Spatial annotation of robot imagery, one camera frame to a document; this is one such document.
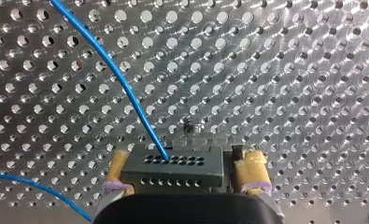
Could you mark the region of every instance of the blue wire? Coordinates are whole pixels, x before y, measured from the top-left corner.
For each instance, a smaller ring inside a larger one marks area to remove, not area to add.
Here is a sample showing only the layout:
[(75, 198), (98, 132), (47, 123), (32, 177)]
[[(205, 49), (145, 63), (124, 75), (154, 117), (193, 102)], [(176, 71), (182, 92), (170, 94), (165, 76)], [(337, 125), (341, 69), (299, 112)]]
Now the blue wire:
[(82, 210), (81, 208), (79, 208), (78, 205), (76, 205), (75, 203), (70, 201), (63, 194), (61, 194), (61, 193), (59, 193), (59, 192), (57, 192), (53, 189), (50, 189), (47, 186), (40, 185), (40, 184), (34, 182), (33, 180), (22, 178), (22, 177), (15, 176), (15, 175), (0, 175), (0, 179), (17, 181), (17, 182), (21, 182), (21, 183), (24, 183), (24, 184), (28, 184), (30, 186), (33, 186), (33, 187), (37, 188), (37, 189), (44, 190), (45, 192), (59, 198), (60, 200), (64, 201), (65, 203), (67, 203), (74, 211), (76, 211), (77, 213), (79, 213), (80, 215), (85, 217), (88, 221), (92, 221), (92, 217), (89, 216), (88, 214), (86, 214), (86, 212), (84, 210)]
[(138, 116), (140, 117), (141, 122), (143, 123), (144, 127), (146, 128), (147, 132), (149, 133), (149, 136), (151, 137), (152, 141), (155, 143), (156, 147), (158, 148), (159, 152), (163, 156), (164, 159), (169, 159), (169, 154), (167, 154), (166, 150), (164, 149), (160, 139), (158, 138), (158, 135), (154, 132), (151, 125), (149, 124), (149, 121), (147, 120), (147, 117), (141, 108), (141, 105), (138, 103), (137, 98), (135, 96), (135, 93), (132, 91), (131, 86), (126, 81), (122, 71), (119, 69), (119, 67), (114, 63), (110, 57), (108, 57), (108, 54), (106, 50), (99, 45), (99, 43), (96, 41), (94, 36), (85, 28), (85, 26), (62, 4), (59, 0), (50, 0), (52, 5), (76, 28), (82, 36), (88, 40), (88, 42), (96, 49), (96, 51), (99, 53), (99, 55), (103, 58), (103, 60), (106, 61), (106, 64), (110, 67), (111, 71), (115, 74), (115, 76), (118, 78), (118, 81), (123, 86), (123, 89), (126, 91), (126, 94), (128, 94), (129, 100), (132, 102), (132, 105), (135, 107), (135, 111), (137, 112)]

